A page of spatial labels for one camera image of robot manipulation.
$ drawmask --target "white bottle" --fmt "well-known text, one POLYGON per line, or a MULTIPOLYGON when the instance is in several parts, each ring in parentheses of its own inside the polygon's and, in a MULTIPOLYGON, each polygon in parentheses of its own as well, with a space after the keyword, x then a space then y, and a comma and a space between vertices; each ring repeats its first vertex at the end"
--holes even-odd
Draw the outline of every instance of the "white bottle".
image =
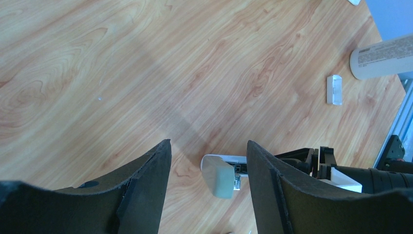
POLYGON ((350 69, 357 79, 413 71, 413 33, 354 50, 350 69))

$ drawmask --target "small white block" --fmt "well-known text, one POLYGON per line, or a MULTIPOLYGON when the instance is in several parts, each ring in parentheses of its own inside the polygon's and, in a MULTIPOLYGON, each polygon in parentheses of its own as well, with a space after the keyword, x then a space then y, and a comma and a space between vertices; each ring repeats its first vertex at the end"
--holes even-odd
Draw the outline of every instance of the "small white block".
POLYGON ((333 105, 342 105, 341 98, 341 76, 332 75, 327 77, 327 103, 333 105))
POLYGON ((348 0, 348 1, 351 2, 351 4, 353 4, 354 6, 358 6, 361 0, 348 0))

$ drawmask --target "wooden table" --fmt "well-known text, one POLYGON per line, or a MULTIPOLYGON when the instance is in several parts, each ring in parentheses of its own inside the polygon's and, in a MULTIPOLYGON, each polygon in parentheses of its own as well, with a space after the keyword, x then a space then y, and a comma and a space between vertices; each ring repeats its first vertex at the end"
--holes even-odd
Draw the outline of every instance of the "wooden table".
POLYGON ((204 154, 333 147, 372 166, 404 97, 360 81, 350 52, 380 41, 365 2, 19 0, 0 3, 0 178, 79 186, 172 142, 159 233, 256 233, 247 179, 214 198, 204 154), (343 105, 326 77, 343 77, 343 105))

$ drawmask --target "blue wall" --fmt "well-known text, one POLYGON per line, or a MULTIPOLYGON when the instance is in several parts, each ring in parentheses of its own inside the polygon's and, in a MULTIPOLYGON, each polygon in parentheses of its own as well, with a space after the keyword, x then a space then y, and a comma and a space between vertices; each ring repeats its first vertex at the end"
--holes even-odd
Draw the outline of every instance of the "blue wall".
MULTIPOLYGON (((413 33, 413 0, 366 0, 383 40, 413 33)), ((413 78, 413 72, 399 74, 413 78)))

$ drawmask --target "table surface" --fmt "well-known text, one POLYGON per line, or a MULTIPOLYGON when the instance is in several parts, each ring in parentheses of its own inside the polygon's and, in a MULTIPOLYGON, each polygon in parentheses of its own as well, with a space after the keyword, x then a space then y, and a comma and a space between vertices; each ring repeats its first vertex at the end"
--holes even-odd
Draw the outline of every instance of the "table surface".
POLYGON ((76 187, 170 138, 159 233, 256 233, 248 180, 214 198, 203 155, 251 139, 369 167, 404 97, 396 76, 350 72, 380 41, 364 1, 19 0, 0 22, 0 179, 76 187), (342 106, 326 104, 332 74, 342 106))

